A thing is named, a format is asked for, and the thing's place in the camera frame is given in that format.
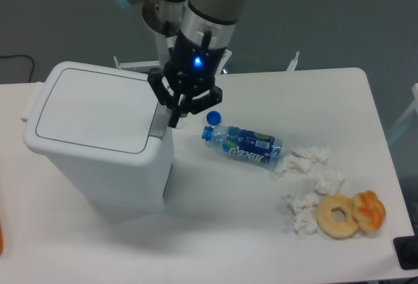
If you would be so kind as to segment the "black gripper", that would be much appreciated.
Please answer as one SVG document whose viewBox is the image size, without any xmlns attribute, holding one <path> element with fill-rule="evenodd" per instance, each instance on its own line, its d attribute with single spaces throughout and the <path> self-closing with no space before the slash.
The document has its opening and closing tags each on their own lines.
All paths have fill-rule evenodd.
<svg viewBox="0 0 418 284">
<path fill-rule="evenodd" d="M 199 43 L 194 43 L 182 32 L 178 33 L 169 62 L 163 69 L 152 68 L 147 81 L 159 103 L 171 110 L 168 126 L 175 128 L 180 118 L 198 114 L 219 104 L 223 91 L 215 86 L 215 73 L 224 48 L 211 48 L 211 32 L 204 32 Z M 166 77 L 174 95 L 163 83 Z M 208 91 L 202 97 L 197 95 Z"/>
</svg>

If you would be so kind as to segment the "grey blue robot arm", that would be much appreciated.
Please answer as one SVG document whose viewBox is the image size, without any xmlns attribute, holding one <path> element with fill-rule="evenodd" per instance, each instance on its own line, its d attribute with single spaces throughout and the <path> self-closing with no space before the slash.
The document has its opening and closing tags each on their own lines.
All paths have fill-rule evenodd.
<svg viewBox="0 0 418 284">
<path fill-rule="evenodd" d="M 170 110 L 169 127 L 222 101 L 215 76 L 246 0 L 116 0 L 123 7 L 142 4 L 147 25 L 174 36 L 159 55 L 160 68 L 148 73 L 158 101 Z"/>
</svg>

